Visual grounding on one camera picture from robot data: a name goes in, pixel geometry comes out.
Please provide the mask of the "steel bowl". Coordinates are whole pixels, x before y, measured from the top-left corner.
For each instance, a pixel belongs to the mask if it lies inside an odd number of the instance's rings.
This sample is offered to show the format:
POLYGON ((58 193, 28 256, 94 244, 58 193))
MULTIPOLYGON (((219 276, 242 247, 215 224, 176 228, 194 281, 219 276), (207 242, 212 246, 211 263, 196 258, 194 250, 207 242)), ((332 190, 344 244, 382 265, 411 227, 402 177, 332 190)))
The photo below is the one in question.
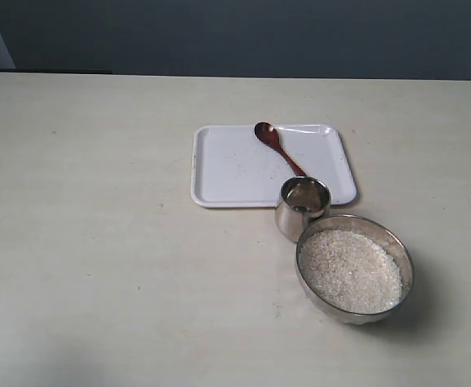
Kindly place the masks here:
POLYGON ((378 322, 398 310, 410 294, 415 278, 415 270, 411 256, 405 245, 393 232, 371 219, 350 214, 339 214, 332 215, 327 218, 321 218, 308 226, 297 242, 294 265, 298 282, 312 304, 339 322, 354 325, 378 322), (313 291, 305 281, 301 269, 299 268, 298 260, 300 257, 300 250, 306 240, 313 234, 329 230, 352 231, 357 234, 361 234, 377 243, 394 259, 394 262, 400 269, 402 282, 401 300, 396 306, 376 314, 358 314, 341 310, 333 306, 313 291))

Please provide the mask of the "white rectangular plastic tray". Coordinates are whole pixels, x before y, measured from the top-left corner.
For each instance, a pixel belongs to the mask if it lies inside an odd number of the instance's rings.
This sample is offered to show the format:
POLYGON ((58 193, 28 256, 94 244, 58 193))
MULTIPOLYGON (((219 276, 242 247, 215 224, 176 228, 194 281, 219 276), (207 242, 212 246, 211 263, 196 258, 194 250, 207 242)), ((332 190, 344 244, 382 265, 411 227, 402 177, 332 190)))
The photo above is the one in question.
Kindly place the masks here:
MULTIPOLYGON (((277 126, 286 153, 309 176, 324 183, 334 206, 358 196, 338 131, 326 124, 277 126)), ((209 125, 194 134, 192 199, 205 208, 272 208, 290 166, 254 134, 254 126, 209 125)))

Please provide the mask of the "small steel cup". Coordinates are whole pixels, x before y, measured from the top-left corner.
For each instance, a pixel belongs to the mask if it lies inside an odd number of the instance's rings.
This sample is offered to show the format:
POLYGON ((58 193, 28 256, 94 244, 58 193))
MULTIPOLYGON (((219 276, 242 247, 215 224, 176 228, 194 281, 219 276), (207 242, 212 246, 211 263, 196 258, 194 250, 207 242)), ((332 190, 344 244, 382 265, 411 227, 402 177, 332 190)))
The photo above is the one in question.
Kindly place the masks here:
POLYGON ((277 229, 297 243, 304 230, 319 218, 328 216, 331 193, 313 177, 291 177, 281 187, 275 207, 277 229))

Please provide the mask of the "brown wooden spoon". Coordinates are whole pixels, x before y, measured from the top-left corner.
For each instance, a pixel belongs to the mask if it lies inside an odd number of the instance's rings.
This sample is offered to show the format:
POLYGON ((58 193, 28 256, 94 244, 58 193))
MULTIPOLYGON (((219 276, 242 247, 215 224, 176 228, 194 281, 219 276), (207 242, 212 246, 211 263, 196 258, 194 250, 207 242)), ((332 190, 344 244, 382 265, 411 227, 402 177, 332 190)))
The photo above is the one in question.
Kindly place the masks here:
POLYGON ((294 175, 297 177, 306 177, 306 173, 294 162, 281 145, 281 138, 277 129, 270 123, 259 122, 254 126, 255 137, 265 146, 273 149, 289 165, 294 175))

